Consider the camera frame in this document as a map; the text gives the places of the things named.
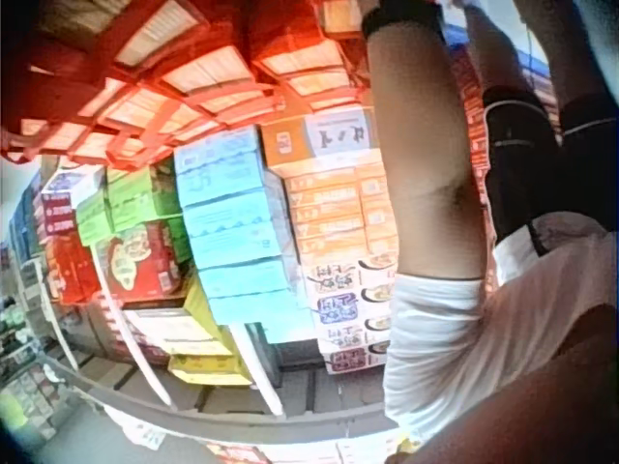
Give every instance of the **red box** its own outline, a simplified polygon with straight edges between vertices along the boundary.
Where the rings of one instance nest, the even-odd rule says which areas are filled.
[[[98,253],[110,293],[121,302],[163,297],[181,283],[167,221],[124,230],[101,244]]]

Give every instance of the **leg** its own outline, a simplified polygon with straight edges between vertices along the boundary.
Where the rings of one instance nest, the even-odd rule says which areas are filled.
[[[537,185],[557,162],[544,107],[531,92],[508,37],[477,7],[464,8],[469,55],[484,90],[490,171],[486,190],[497,242],[550,209]]]

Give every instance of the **blue box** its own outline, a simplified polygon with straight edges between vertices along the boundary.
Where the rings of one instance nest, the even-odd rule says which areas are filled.
[[[282,256],[200,271],[209,299],[294,288],[301,277],[293,244]]]

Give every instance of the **floor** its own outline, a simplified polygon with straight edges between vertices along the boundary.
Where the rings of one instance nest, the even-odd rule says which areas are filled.
[[[105,414],[84,404],[38,453],[41,464],[216,464],[219,461],[194,440],[166,436],[158,451],[134,445]]]

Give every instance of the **white shelf support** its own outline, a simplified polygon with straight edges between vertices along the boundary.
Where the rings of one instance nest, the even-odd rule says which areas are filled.
[[[123,337],[123,341],[127,344],[127,348],[129,348],[129,352],[132,354],[133,359],[137,363],[139,370],[141,370],[142,374],[146,378],[148,385],[155,392],[155,394],[169,407],[174,410],[177,410],[174,401],[172,401],[171,396],[163,386],[162,382],[155,374],[155,371],[151,367],[151,365],[146,361],[144,357],[144,353],[137,345],[135,338],[133,338],[132,331],[129,329],[129,325],[125,320],[125,316],[120,308],[116,305],[116,302],[111,296],[109,292],[109,286],[107,285],[107,280],[105,279],[105,275],[103,274],[103,269],[101,267],[101,261],[99,260],[99,254],[95,249],[94,245],[90,245],[90,252],[93,255],[93,262],[95,263],[95,269],[97,270],[97,277],[99,278],[99,283],[101,284],[101,288],[103,290],[103,296],[107,302],[107,306],[109,307],[109,312],[111,312],[114,317],[114,321],[118,326],[118,330],[120,331],[120,335]]]
[[[258,358],[247,327],[245,324],[230,324],[228,328],[241,353],[241,358],[243,358],[243,361],[248,367],[251,378],[260,390],[260,394],[262,394],[264,401],[267,403],[267,406],[269,406],[271,413],[274,416],[285,417],[280,396],[271,385],[271,381]]]

